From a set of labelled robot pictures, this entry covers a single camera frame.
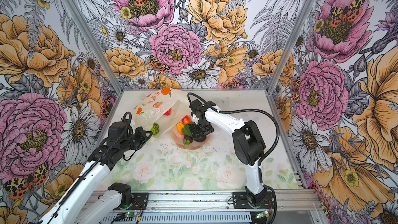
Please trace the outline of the small orange fruit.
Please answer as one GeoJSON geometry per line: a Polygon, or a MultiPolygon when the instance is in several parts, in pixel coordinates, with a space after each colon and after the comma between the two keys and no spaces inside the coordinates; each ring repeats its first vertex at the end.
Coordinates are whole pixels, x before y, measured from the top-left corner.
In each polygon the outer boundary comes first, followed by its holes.
{"type": "Polygon", "coordinates": [[[178,123],[176,126],[177,126],[178,132],[179,132],[181,135],[184,136],[184,135],[185,135],[185,133],[184,133],[185,124],[182,123],[182,122],[180,122],[180,123],[178,123]]]}

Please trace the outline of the green bumpy fruit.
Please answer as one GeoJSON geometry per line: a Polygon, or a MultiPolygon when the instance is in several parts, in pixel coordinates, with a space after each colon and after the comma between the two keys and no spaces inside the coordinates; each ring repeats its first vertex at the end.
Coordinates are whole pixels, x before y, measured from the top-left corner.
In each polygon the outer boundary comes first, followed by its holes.
{"type": "Polygon", "coordinates": [[[157,135],[160,131],[160,127],[157,123],[154,123],[150,129],[153,135],[157,135]]]}

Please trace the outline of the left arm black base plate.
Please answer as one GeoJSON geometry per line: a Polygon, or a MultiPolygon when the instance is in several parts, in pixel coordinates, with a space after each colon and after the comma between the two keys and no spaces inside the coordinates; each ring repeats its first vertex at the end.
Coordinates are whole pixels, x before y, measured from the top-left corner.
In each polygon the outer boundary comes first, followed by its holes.
{"type": "Polygon", "coordinates": [[[115,210],[132,211],[145,210],[147,208],[149,193],[133,192],[122,194],[121,203],[115,210]]]}

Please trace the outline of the dark purple grape bunch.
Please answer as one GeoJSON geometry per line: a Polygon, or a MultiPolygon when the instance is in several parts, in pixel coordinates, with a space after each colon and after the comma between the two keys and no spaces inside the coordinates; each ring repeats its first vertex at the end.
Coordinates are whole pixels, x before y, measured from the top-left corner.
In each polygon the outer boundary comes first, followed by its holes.
{"type": "Polygon", "coordinates": [[[186,123],[184,125],[184,127],[182,128],[181,132],[183,135],[189,136],[189,137],[193,137],[192,136],[192,132],[190,130],[190,127],[193,125],[193,123],[186,123]]]}

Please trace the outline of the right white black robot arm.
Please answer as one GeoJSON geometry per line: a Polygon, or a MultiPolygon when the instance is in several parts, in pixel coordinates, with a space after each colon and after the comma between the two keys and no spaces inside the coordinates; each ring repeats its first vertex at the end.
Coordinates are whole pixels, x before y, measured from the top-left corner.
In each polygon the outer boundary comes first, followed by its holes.
{"type": "Polygon", "coordinates": [[[194,141],[205,141],[214,132],[213,125],[232,138],[235,154],[245,165],[246,199],[252,207],[259,205],[266,195],[259,165],[260,158],[264,155],[265,143],[256,123],[222,113],[213,102],[201,103],[194,100],[189,108],[194,121],[189,125],[189,130],[194,141]]]}

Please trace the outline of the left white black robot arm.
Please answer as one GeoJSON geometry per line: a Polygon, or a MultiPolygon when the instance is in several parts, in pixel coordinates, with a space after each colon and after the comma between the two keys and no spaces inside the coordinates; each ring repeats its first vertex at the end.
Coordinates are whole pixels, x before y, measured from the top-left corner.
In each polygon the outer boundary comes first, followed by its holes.
{"type": "Polygon", "coordinates": [[[77,218],[99,183],[123,158],[125,152],[140,150],[153,132],[142,127],[132,129],[129,122],[115,122],[108,130],[103,146],[90,156],[81,174],[61,197],[60,201],[39,221],[40,224],[71,224],[77,218]]]}

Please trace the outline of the pink scalloped fruit plate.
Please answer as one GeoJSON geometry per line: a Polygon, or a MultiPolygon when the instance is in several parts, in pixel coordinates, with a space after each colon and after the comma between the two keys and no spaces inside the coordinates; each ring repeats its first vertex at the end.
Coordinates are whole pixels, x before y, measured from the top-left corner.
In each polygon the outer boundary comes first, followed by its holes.
{"type": "Polygon", "coordinates": [[[192,137],[187,135],[182,135],[177,126],[173,127],[171,130],[171,138],[175,142],[178,148],[187,150],[197,150],[205,146],[211,141],[211,134],[206,136],[203,142],[197,142],[192,137]]]}

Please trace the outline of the red bumpy fruit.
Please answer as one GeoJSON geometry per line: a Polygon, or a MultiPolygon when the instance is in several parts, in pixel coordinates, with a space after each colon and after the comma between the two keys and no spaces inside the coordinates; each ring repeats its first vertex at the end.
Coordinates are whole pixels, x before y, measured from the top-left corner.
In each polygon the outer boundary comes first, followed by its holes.
{"type": "Polygon", "coordinates": [[[164,113],[165,116],[169,116],[172,112],[172,109],[170,108],[167,112],[164,113]]]}

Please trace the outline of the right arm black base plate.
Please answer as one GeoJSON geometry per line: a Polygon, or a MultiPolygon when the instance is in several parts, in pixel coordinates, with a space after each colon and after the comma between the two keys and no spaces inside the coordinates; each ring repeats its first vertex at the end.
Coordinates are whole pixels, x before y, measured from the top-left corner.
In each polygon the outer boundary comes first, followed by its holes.
{"type": "Polygon", "coordinates": [[[232,193],[232,204],[235,209],[275,209],[276,196],[269,190],[264,190],[257,195],[249,191],[236,191],[232,193]]]}

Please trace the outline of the red yellow peach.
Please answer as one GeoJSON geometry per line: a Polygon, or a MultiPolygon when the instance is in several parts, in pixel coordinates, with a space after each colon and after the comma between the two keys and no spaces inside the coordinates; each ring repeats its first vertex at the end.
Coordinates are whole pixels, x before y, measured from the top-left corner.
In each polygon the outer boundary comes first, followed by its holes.
{"type": "Polygon", "coordinates": [[[182,118],[182,123],[183,123],[183,124],[191,123],[191,120],[190,120],[189,116],[184,116],[184,117],[182,118]]]}

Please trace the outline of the translucent cream plastic bag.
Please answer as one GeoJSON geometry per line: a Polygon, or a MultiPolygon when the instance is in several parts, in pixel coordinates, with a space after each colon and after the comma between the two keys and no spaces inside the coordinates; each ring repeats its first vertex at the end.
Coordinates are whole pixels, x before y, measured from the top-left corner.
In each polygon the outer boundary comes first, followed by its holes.
{"type": "Polygon", "coordinates": [[[145,131],[150,131],[154,123],[159,125],[160,131],[154,135],[155,138],[160,138],[189,114],[187,92],[172,88],[163,88],[152,92],[144,97],[132,112],[135,125],[143,127],[145,131]],[[165,116],[164,113],[170,108],[172,109],[171,114],[165,116]]]}

